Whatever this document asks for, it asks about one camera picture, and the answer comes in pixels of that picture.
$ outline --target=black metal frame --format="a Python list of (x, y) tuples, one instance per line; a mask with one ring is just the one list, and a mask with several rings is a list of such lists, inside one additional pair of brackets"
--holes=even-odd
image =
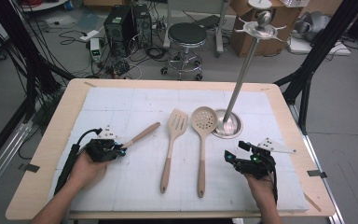
[[(39, 88), (43, 93), (53, 93), (59, 89), (60, 84), (55, 80), (51, 72), (67, 80), (76, 77), (43, 58), (34, 44), (34, 41), (28, 35), (18, 13), (8, 0), (0, 0), (0, 23), (10, 37), (10, 41), (23, 57), (24, 63), (26, 64), (25, 70), (14, 59), (10, 50), (7, 50), (7, 53), (19, 72), (27, 78), (27, 96), (2, 132), (0, 132), (1, 149), (20, 120), (23, 118), (23, 122), (25, 123), (34, 114), (35, 100), (38, 94), (36, 88)], [(6, 40), (1, 36), (0, 44), (3, 46), (3, 49), (6, 49), (8, 45)]]
[(289, 76), (274, 82), (278, 86), (290, 83), (282, 93), (289, 105), (294, 105), (297, 96), (302, 92), (298, 126), (303, 134), (307, 134), (306, 120), (312, 77), (357, 14), (358, 0), (343, 0), (300, 67)]

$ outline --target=power strip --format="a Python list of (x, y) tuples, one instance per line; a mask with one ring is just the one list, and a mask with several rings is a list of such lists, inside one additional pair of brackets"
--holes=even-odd
[(82, 39), (82, 40), (88, 40), (88, 39), (92, 38), (93, 36), (97, 35), (98, 33), (100, 33), (100, 32), (99, 32), (99, 31), (96, 31), (96, 30), (92, 30), (92, 31), (88, 32), (86, 36), (83, 36), (83, 35), (82, 35), (82, 36), (80, 37), (80, 39)]

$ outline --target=wooden table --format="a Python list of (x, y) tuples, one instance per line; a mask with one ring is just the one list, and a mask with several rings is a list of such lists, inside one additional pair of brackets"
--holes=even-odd
[[(70, 132), (81, 111), (84, 100), (92, 87), (178, 89), (178, 90), (234, 90), (235, 83), (229, 82), (177, 82), (156, 80), (100, 80), (74, 79), (70, 82), (62, 100), (43, 136), (31, 164), (40, 166), (37, 173), (26, 172), (8, 209), (7, 218), (12, 220), (32, 219), (46, 204), (52, 177)], [(280, 127), (287, 146), (297, 149), (291, 155), (298, 179), (309, 202), (306, 212), (280, 213), (283, 217), (330, 217), (335, 208), (320, 177), (310, 177), (307, 171), (316, 170), (302, 135), (283, 100), (280, 89), (273, 84), (245, 83), (242, 91), (264, 92)], [(88, 212), (71, 213), (70, 218), (175, 218), (175, 217), (257, 217), (249, 212)]]

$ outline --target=person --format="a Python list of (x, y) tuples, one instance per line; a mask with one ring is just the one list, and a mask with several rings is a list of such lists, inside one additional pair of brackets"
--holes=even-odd
[(62, 189), (46, 204), (46, 206), (31, 220), (31, 223), (60, 223), (69, 208), (71, 201), (78, 192), (94, 180), (98, 172), (110, 161), (94, 162), (82, 152), (72, 169), (71, 174)]
[(273, 186), (269, 176), (256, 179), (252, 175), (244, 175), (248, 180), (249, 188), (255, 203), (260, 210), (263, 224), (281, 224), (282, 220), (279, 216), (277, 205), (273, 194)]
[[(78, 192), (91, 183), (98, 172), (105, 168), (109, 162), (94, 162), (87, 152), (82, 152), (78, 156), (65, 185), (31, 220), (31, 223), (60, 223)], [(245, 177), (248, 180), (257, 207), (260, 209), (263, 224), (282, 223), (272, 193), (272, 183), (266, 178), (255, 179), (251, 175), (245, 175)]]

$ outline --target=wooden spatula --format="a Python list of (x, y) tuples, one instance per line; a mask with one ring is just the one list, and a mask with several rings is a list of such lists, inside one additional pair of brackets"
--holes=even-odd
[(164, 193), (168, 187), (168, 181), (170, 179), (170, 170), (171, 170), (171, 157), (173, 142), (177, 137), (184, 134), (187, 128), (188, 114), (174, 109), (168, 119), (168, 131), (170, 133), (170, 146), (168, 148), (167, 159), (165, 160), (164, 171), (162, 172), (160, 190), (161, 193)]

